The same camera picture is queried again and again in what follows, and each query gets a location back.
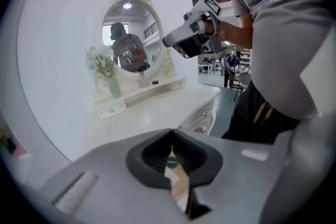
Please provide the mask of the person's right hand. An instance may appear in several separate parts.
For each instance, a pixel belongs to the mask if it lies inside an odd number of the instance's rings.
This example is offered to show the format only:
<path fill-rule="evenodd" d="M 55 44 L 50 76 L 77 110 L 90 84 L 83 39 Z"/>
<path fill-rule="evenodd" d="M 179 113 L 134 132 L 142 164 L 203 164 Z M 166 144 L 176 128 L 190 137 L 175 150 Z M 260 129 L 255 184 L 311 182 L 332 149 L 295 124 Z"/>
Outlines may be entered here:
<path fill-rule="evenodd" d="M 223 31 L 224 22 L 222 20 L 207 19 L 204 21 L 206 36 L 217 36 Z"/>

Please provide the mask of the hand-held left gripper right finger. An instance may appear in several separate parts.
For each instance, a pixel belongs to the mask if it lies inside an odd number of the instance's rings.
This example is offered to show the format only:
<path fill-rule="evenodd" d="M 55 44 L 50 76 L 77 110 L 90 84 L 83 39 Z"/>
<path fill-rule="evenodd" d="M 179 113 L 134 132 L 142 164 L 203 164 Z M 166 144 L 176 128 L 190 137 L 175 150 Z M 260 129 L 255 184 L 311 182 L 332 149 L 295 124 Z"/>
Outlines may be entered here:
<path fill-rule="evenodd" d="M 275 183 L 274 145 L 172 133 L 191 186 L 191 211 L 174 213 L 173 223 L 260 223 Z"/>

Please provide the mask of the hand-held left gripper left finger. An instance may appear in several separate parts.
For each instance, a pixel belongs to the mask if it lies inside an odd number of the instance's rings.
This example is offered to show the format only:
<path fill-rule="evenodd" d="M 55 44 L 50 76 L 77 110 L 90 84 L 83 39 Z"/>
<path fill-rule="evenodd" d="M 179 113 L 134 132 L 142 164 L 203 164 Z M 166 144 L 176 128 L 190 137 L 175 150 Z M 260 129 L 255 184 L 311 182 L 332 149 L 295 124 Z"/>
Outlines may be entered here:
<path fill-rule="evenodd" d="M 148 188 L 129 172 L 128 151 L 159 131 L 94 148 L 49 178 L 39 193 L 49 202 L 83 172 L 97 176 L 74 218 L 84 223 L 188 223 L 169 190 Z"/>

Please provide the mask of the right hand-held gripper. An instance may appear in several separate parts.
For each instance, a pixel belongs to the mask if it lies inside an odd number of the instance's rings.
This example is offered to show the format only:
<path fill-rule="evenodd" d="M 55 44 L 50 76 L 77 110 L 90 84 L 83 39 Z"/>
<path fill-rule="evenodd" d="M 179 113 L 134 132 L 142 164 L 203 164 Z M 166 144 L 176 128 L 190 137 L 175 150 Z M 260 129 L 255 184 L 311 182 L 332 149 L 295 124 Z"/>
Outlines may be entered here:
<path fill-rule="evenodd" d="M 173 47 L 183 58 L 218 52 L 218 35 L 204 35 L 204 21 L 220 20 L 221 11 L 215 0 L 199 0 L 192 10 L 183 16 L 184 24 L 162 38 L 163 45 Z"/>

